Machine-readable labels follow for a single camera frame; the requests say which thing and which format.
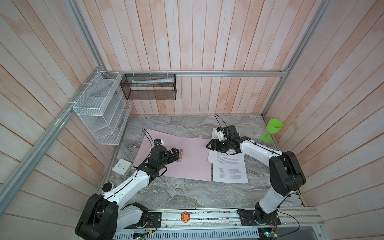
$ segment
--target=wood panel wall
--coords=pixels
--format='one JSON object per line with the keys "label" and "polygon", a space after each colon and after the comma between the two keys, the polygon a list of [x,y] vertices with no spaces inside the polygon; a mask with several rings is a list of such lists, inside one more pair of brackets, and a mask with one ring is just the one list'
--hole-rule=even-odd
{"label": "wood panel wall", "polygon": [[[279,70],[320,0],[78,0],[108,70]],[[261,113],[278,78],[177,78],[133,114]]]}
{"label": "wood panel wall", "polygon": [[[65,1],[0,1],[0,185],[97,64]],[[0,217],[3,239],[71,239],[111,150],[73,116]]]}
{"label": "wood panel wall", "polygon": [[384,1],[335,1],[267,114],[333,239],[383,239]]}

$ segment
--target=power outlet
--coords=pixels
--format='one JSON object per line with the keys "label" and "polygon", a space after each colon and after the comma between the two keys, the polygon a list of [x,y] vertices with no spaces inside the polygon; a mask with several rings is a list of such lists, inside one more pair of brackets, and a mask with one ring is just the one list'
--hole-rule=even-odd
{"label": "power outlet", "polygon": [[131,170],[132,163],[128,162],[127,160],[120,159],[116,165],[112,168],[112,171],[127,176],[129,171]]}

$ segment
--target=red round sticker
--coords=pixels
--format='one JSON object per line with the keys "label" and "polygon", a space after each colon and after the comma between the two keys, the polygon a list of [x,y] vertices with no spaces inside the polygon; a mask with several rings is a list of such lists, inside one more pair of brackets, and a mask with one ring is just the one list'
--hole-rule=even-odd
{"label": "red round sticker", "polygon": [[181,214],[181,220],[183,222],[189,222],[190,219],[191,219],[191,215],[189,214],[189,212],[183,212]]}

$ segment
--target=pink paper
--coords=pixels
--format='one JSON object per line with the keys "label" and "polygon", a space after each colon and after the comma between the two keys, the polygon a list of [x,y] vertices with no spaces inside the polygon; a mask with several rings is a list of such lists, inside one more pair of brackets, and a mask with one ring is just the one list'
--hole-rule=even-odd
{"label": "pink paper", "polygon": [[[182,149],[183,155],[181,162],[173,162],[166,165],[168,168],[164,176],[185,179],[211,181],[212,164],[207,161],[209,149],[205,146],[210,139],[177,137],[174,135],[147,129],[152,139],[160,138],[164,141],[164,147],[169,151],[172,148]],[[151,143],[144,136],[139,152],[135,158],[133,166],[138,166],[148,156],[151,150]]]}

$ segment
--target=gray marble surface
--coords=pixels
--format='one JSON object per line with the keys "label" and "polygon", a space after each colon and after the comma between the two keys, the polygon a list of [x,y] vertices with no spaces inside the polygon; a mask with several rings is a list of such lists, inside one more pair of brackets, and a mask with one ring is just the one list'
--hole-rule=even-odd
{"label": "gray marble surface", "polygon": [[[260,135],[266,133],[266,127],[260,115],[236,114],[221,117],[228,125],[234,124],[240,136],[248,136],[265,145],[260,139]],[[142,128],[179,137],[210,139],[213,127],[218,127],[214,115],[130,116],[116,162],[120,158],[130,162],[134,161],[144,138]],[[271,142],[266,146],[276,149]],[[227,184],[162,176],[140,190],[128,204],[138,202],[149,209],[254,207],[270,187],[269,169],[247,155],[245,156],[245,166],[248,176],[247,184]],[[117,186],[125,179],[127,177],[112,172],[109,180]],[[298,196],[293,195],[282,205],[301,205],[301,201]]]}

